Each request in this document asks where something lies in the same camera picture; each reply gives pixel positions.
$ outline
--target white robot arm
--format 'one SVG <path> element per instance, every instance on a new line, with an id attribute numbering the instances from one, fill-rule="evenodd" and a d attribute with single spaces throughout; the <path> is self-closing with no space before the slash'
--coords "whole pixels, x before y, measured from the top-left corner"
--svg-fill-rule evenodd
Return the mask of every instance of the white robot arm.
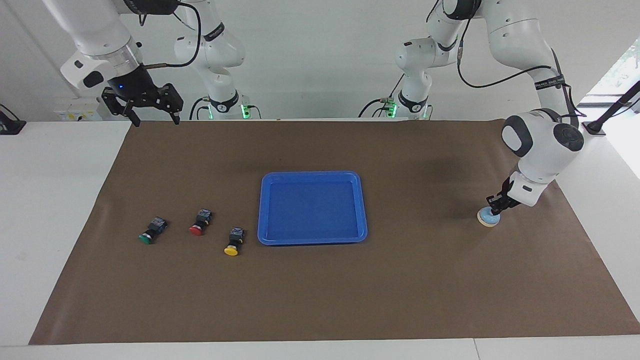
<path id="1" fill-rule="evenodd" d="M 500 193 L 487 198 L 490 206 L 478 213 L 480 222 L 492 227 L 505 209 L 534 206 L 548 184 L 577 156 L 584 138 L 556 55 L 527 0 L 438 0 L 427 19 L 431 37 L 408 41 L 397 54 L 396 63 L 406 76 L 396 99 L 397 116 L 417 119 L 426 111 L 432 83 L 427 69 L 456 61 L 460 66 L 463 44 L 457 35 L 463 22 L 474 17 L 487 23 L 493 57 L 528 73 L 541 104 L 540 109 L 509 117 L 502 128 L 504 143 L 520 161 Z"/>
<path id="2" fill-rule="evenodd" d="M 209 93 L 209 109 L 214 119 L 247 119 L 248 99 L 234 85 L 226 68 L 242 65 L 244 47 L 240 40 L 225 29 L 213 0 L 183 0 L 193 5 L 202 20 L 202 41 L 196 60 L 190 65 L 202 78 Z M 198 26 L 198 19 L 192 9 L 185 8 L 186 22 Z M 181 61 L 187 61 L 195 51 L 196 36 L 180 37 L 175 43 L 175 54 Z"/>
<path id="3" fill-rule="evenodd" d="M 178 0 L 122 0 L 138 14 L 169 15 Z M 111 0 L 43 0 L 58 24 L 73 38 L 77 52 L 62 66 L 64 77 L 86 90 L 107 81 L 102 99 L 114 115 L 135 126 L 140 119 L 133 108 L 153 107 L 180 122 L 183 100 L 171 84 L 155 86 L 142 64 L 142 55 L 122 24 Z"/>

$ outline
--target tabletop surface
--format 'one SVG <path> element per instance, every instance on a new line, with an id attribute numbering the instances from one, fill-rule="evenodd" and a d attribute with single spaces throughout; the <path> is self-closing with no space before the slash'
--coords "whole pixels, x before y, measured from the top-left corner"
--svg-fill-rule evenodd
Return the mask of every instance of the tabletop surface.
<path id="1" fill-rule="evenodd" d="M 128 122 L 32 122 L 0 138 L 0 357 L 27 359 L 434 358 L 637 359 L 640 336 L 25 347 L 115 160 Z M 558 177 L 636 317 L 640 314 L 638 177 L 606 138 L 588 138 Z"/>

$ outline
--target plastic tray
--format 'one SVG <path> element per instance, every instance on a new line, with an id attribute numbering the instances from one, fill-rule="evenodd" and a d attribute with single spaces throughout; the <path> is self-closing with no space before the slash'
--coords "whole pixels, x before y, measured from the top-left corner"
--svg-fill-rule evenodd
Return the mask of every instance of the plastic tray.
<path id="1" fill-rule="evenodd" d="M 367 237 L 362 185 L 351 171 L 272 172 L 262 179 L 265 245 L 358 243 Z"/>

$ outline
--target cable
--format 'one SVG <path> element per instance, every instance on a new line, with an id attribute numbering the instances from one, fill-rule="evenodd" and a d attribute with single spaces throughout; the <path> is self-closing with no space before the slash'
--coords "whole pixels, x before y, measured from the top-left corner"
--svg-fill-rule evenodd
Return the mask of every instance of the cable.
<path id="1" fill-rule="evenodd" d="M 196 52 L 193 54 L 193 57 L 191 58 L 191 60 L 187 61 L 186 63 L 182 63 L 182 64 L 167 64 L 167 63 L 151 64 L 151 65 L 146 65 L 145 66 L 145 69 L 147 69 L 147 70 L 149 70 L 149 69 L 160 69 L 160 68 L 163 68 L 163 67 L 187 67 L 187 66 L 191 65 L 196 60 L 196 58 L 198 58 L 198 54 L 200 53 L 200 42 L 202 41 L 202 19 L 200 18 L 200 13 L 198 12 L 198 9 L 196 9 L 191 4 L 179 3 L 178 5 L 179 6 L 184 6 L 185 8 L 192 9 L 196 13 L 196 17 L 198 18 L 198 43 L 196 45 Z"/>
<path id="2" fill-rule="evenodd" d="M 573 107 L 574 114 L 562 115 L 560 117 L 560 119 L 564 119 L 566 117 L 587 117 L 587 115 L 585 115 L 582 111 L 578 110 L 578 107 L 576 107 L 575 103 L 573 102 L 573 94 L 572 94 L 571 85 L 563 84 L 562 86 L 569 89 L 569 91 L 567 91 L 567 97 L 569 98 L 569 103 Z"/>
<path id="3" fill-rule="evenodd" d="M 199 107 L 199 108 L 198 108 L 198 111 L 196 111 L 196 120 L 200 120 L 200 110 L 202 110 L 202 109 L 204 109 L 204 110 L 208 110 L 208 109 L 209 109 L 209 107 L 208 107 L 208 106 L 201 106 L 201 107 Z"/>
<path id="4" fill-rule="evenodd" d="M 206 97 L 201 97 L 198 100 L 196 100 L 196 102 L 193 103 L 193 106 L 191 107 L 191 112 L 189 113 L 189 120 L 193 120 L 193 112 L 196 111 L 196 106 L 198 106 L 200 102 L 206 101 L 205 99 Z"/>
<path id="5" fill-rule="evenodd" d="M 260 112 L 260 108 L 257 107 L 256 105 L 249 105 L 247 106 L 248 109 L 256 109 L 258 110 L 258 116 L 260 117 L 260 119 L 262 119 L 262 113 Z"/>
<path id="6" fill-rule="evenodd" d="M 429 18 L 431 17 L 431 14 L 436 10 L 436 6 L 438 6 L 438 0 L 436 0 L 436 3 L 433 4 L 433 7 L 431 8 L 429 15 L 427 15 L 427 20 L 425 22 L 429 22 Z"/>
<path id="7" fill-rule="evenodd" d="M 551 69 L 551 66 L 548 65 L 538 65 L 532 68 L 529 68 L 527 70 L 523 70 L 517 74 L 513 74 L 511 76 L 509 76 L 508 78 L 504 78 L 502 80 L 498 80 L 495 81 L 493 83 L 490 84 L 486 84 L 486 85 L 473 85 L 471 83 L 469 83 L 464 76 L 462 76 L 462 70 L 460 69 L 460 65 L 462 63 L 462 53 L 463 53 L 463 47 L 464 47 L 464 42 L 465 42 L 465 35 L 467 34 L 467 30 L 469 29 L 469 24 L 471 24 L 471 20 L 473 19 L 473 16 L 471 16 L 471 18 L 469 18 L 469 20 L 467 20 L 467 25 L 465 26 L 465 30 L 462 33 L 462 37 L 460 38 L 460 46 L 458 47 L 458 75 L 460 76 L 460 79 L 462 80 L 462 82 L 464 82 L 464 84 L 466 84 L 469 87 L 472 88 L 476 88 L 476 89 L 482 89 L 482 88 L 488 88 L 494 85 L 498 85 L 501 84 L 505 81 L 509 81 L 517 76 L 523 75 L 528 73 L 529 71 L 533 71 L 533 70 L 538 70 L 538 69 Z"/>
<path id="8" fill-rule="evenodd" d="M 383 102 L 383 101 L 382 101 L 382 99 L 375 99 L 375 100 L 373 100 L 373 101 L 369 102 L 369 104 L 365 105 L 365 107 L 364 107 L 364 108 L 362 108 L 362 111 L 360 112 L 360 114 L 358 115 L 358 117 L 362 117 L 362 114 L 364 114 L 364 112 L 365 112 L 365 111 L 367 111 L 367 109 L 368 109 L 371 105 L 375 104 L 376 102 Z"/>
<path id="9" fill-rule="evenodd" d="M 389 97 L 393 97 L 394 96 L 394 92 L 396 92 L 396 89 L 398 88 L 398 86 L 400 85 L 400 81 L 402 81 L 402 79 L 404 78 L 404 73 L 402 74 L 402 76 L 400 77 L 400 80 L 398 80 L 396 87 L 394 87 L 393 90 L 391 90 L 391 94 L 389 94 Z"/>
<path id="10" fill-rule="evenodd" d="M 622 114 L 626 113 L 626 112 L 627 112 L 627 111 L 629 111 L 631 108 L 633 108 L 635 105 L 637 105 L 639 102 L 640 102 L 640 98 L 638 98 L 638 100 L 636 100 L 633 104 L 631 104 L 627 109 L 625 109 L 625 110 L 623 110 L 623 111 L 621 111 L 621 112 L 619 112 L 619 113 L 617 113 L 617 114 L 613 115 L 612 117 L 616 117 L 616 116 L 618 116 L 618 115 L 622 115 Z"/>
<path id="11" fill-rule="evenodd" d="M 9 111 L 9 113 L 10 113 L 11 115 L 13 115 L 13 117 L 15 117 L 15 120 L 16 120 L 16 121 L 20 121 L 20 118 L 19 118 L 18 116 L 16 116 L 16 114 L 14 114 L 14 113 L 13 113 L 13 111 L 11 111 L 9 108 L 7 108 L 7 107 L 6 107 L 5 105 L 3 105 L 3 104 L 0 104 L 0 106 L 1 106 L 2 108 L 4 108 L 6 111 Z"/>
<path id="12" fill-rule="evenodd" d="M 380 109 L 378 109 L 378 110 L 374 111 L 374 112 L 373 112 L 373 115 L 371 115 L 371 117 L 376 117 L 376 113 L 377 113 L 378 111 L 380 111 L 380 114 L 378 115 L 378 117 L 381 117 L 381 116 L 382 116 L 382 114 L 385 112 L 385 110 L 389 110 L 389 108 L 386 108 L 386 107 L 384 107 L 384 106 L 383 106 L 383 107 L 381 107 Z"/>
<path id="13" fill-rule="evenodd" d="M 431 108 L 431 112 L 429 113 L 429 118 L 427 120 L 431 120 L 431 116 L 433 115 L 434 107 L 433 107 L 433 105 L 427 105 L 427 110 L 429 110 L 429 108 Z"/>
<path id="14" fill-rule="evenodd" d="M 197 31 L 196 29 L 194 29 L 191 26 L 189 26 L 189 24 L 187 24 L 186 22 L 182 21 L 182 19 L 180 19 L 178 14 L 176 14 L 175 12 L 173 13 L 173 16 L 175 16 L 175 18 L 178 19 L 182 23 L 182 25 L 185 25 L 187 28 L 189 28 L 189 29 L 191 29 L 193 31 Z"/>
<path id="15" fill-rule="evenodd" d="M 138 14 L 138 22 L 140 22 L 140 26 L 144 26 L 145 23 L 147 22 L 147 15 L 145 14 L 145 16 L 143 17 L 142 15 Z"/>

